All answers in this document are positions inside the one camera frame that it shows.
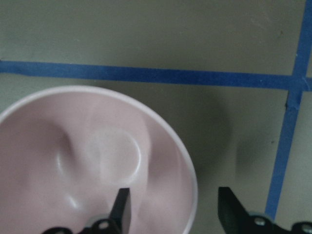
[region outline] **plastic bowl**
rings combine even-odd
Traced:
[[[137,100],[64,86],[29,95],[0,116],[0,233],[74,233],[131,191],[130,234],[187,234],[197,182],[172,128]]]

